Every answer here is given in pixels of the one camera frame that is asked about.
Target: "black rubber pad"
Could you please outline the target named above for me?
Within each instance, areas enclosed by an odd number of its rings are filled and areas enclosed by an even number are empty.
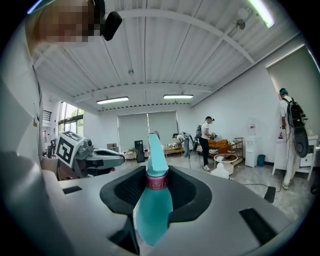
[[[65,195],[73,193],[73,192],[77,192],[80,190],[82,190],[82,188],[79,186],[71,186],[71,187],[67,187],[67,188],[62,189],[62,191]]]
[[[261,245],[266,244],[277,234],[253,208],[239,211]]]
[[[276,188],[274,186],[268,186],[264,199],[272,204],[275,200],[275,196],[276,196]]]

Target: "bottle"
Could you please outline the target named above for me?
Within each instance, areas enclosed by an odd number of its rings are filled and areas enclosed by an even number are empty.
[[[142,240],[154,246],[168,230],[168,219],[173,211],[173,204],[167,187],[168,165],[156,134],[149,135],[149,146],[146,187],[139,200],[136,225]]]

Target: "window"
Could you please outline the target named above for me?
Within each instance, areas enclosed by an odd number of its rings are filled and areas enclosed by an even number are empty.
[[[84,111],[68,103],[61,102],[59,116],[59,133],[71,131],[84,135]]]

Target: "roller blind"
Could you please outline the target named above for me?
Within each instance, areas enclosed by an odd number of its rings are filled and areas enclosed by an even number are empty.
[[[120,115],[118,122],[121,151],[133,149],[135,141],[141,140],[143,147],[149,148],[147,114]]]
[[[149,113],[148,119],[150,133],[158,131],[162,145],[175,141],[172,138],[173,134],[178,133],[177,115],[175,111]]]
[[[308,49],[300,48],[267,70],[277,91],[286,88],[302,107],[308,118],[305,128],[320,136],[320,74]]]

